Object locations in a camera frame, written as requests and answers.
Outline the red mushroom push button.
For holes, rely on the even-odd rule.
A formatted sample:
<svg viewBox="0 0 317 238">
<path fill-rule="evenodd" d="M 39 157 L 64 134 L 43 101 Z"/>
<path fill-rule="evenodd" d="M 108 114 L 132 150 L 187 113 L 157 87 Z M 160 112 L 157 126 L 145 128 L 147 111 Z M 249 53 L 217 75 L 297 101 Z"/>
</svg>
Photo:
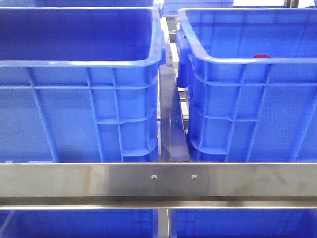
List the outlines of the red mushroom push button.
<svg viewBox="0 0 317 238">
<path fill-rule="evenodd" d="M 271 58 L 271 56 L 267 54 L 256 54 L 253 56 L 253 58 L 267 59 L 267 58 Z"/>
</svg>

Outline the steel shelf centre divider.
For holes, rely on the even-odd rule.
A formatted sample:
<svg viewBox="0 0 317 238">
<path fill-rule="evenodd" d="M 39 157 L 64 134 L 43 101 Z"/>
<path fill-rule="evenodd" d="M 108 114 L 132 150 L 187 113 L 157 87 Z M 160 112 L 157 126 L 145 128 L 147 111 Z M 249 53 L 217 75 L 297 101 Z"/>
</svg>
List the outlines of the steel shelf centre divider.
<svg viewBox="0 0 317 238">
<path fill-rule="evenodd" d="M 161 160 L 163 162 L 189 162 L 190 155 L 172 58 L 169 23 L 174 24 L 167 17 L 161 19 L 166 48 L 166 63 L 161 65 L 159 70 Z"/>
</svg>

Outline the blue crate front left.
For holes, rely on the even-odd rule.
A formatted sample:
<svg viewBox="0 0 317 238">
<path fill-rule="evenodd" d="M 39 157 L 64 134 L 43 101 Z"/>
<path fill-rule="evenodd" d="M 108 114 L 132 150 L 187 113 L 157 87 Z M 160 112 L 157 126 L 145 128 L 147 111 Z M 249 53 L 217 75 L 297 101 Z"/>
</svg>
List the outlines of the blue crate front left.
<svg viewBox="0 0 317 238">
<path fill-rule="evenodd" d="M 163 64 L 153 7 L 1 8 L 1 162 L 157 161 Z"/>
</svg>

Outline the blue crate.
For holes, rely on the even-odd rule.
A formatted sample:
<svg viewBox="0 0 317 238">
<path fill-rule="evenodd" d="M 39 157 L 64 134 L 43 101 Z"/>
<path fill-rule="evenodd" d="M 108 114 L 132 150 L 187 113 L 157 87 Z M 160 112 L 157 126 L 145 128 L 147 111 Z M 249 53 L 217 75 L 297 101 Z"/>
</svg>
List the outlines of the blue crate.
<svg viewBox="0 0 317 238">
<path fill-rule="evenodd" d="M 165 0 L 164 16 L 174 16 L 181 8 L 232 8 L 234 0 Z"/>
<path fill-rule="evenodd" d="M 1 162 L 157 161 L 163 64 L 153 7 L 1 8 Z"/>
<path fill-rule="evenodd" d="M 191 159 L 315 162 L 316 9 L 182 8 L 178 16 Z"/>
<path fill-rule="evenodd" d="M 1 7 L 156 7 L 160 0 L 1 0 Z"/>
<path fill-rule="evenodd" d="M 16 210 L 2 238 L 157 238 L 155 210 Z"/>
<path fill-rule="evenodd" d="M 176 209 L 174 238 L 315 238 L 315 209 Z"/>
</svg>

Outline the blue crate front right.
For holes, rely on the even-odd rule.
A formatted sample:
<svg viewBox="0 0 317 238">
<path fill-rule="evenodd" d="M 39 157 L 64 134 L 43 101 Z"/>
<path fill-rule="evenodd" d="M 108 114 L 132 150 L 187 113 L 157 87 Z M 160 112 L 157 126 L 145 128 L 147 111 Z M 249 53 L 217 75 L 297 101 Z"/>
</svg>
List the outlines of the blue crate front right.
<svg viewBox="0 0 317 238">
<path fill-rule="evenodd" d="M 316 9 L 182 8 L 178 16 L 191 159 L 315 162 Z"/>
</svg>

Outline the blue crate lower right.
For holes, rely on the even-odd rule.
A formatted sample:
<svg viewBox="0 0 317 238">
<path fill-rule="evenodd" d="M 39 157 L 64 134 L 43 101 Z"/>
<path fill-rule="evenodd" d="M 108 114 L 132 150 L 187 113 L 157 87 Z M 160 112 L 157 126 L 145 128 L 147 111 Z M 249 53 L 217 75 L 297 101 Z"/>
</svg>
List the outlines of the blue crate lower right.
<svg viewBox="0 0 317 238">
<path fill-rule="evenodd" d="M 176 209 L 174 238 L 315 238 L 315 209 Z"/>
</svg>

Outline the blue crate rear right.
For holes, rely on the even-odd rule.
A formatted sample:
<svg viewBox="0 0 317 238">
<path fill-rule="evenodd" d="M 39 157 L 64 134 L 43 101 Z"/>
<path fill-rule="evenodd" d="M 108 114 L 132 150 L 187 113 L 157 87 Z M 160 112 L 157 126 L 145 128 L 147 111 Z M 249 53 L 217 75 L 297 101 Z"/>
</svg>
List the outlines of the blue crate rear right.
<svg viewBox="0 0 317 238">
<path fill-rule="evenodd" d="M 165 0 L 164 16 L 174 16 L 181 8 L 232 8 L 234 0 Z"/>
</svg>

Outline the blue crate lower left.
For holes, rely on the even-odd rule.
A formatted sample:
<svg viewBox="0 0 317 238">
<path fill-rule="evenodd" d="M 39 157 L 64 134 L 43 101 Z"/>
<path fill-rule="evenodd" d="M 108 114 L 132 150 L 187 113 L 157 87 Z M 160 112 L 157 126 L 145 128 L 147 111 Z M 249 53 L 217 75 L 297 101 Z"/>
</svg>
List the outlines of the blue crate lower left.
<svg viewBox="0 0 317 238">
<path fill-rule="evenodd" d="M 16 210 L 2 238 L 157 238 L 155 210 Z"/>
</svg>

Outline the blue crate rear left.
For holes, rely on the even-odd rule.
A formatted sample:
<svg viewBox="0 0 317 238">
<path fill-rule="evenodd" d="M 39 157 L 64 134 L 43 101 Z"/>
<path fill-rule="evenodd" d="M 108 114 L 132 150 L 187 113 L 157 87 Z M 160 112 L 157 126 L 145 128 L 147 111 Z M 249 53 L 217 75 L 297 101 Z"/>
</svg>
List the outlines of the blue crate rear left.
<svg viewBox="0 0 317 238">
<path fill-rule="evenodd" d="M 1 7 L 156 7 L 160 0 L 1 0 Z"/>
</svg>

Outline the steel shelf front rail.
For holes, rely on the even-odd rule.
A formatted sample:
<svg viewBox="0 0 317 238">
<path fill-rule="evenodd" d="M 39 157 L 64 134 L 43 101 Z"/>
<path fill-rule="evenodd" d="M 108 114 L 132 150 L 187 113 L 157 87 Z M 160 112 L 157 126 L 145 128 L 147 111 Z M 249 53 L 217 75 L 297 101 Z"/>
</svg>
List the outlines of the steel shelf front rail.
<svg viewBox="0 0 317 238">
<path fill-rule="evenodd" d="M 315 163 L 1 164 L 0 207 L 316 208 Z"/>
</svg>

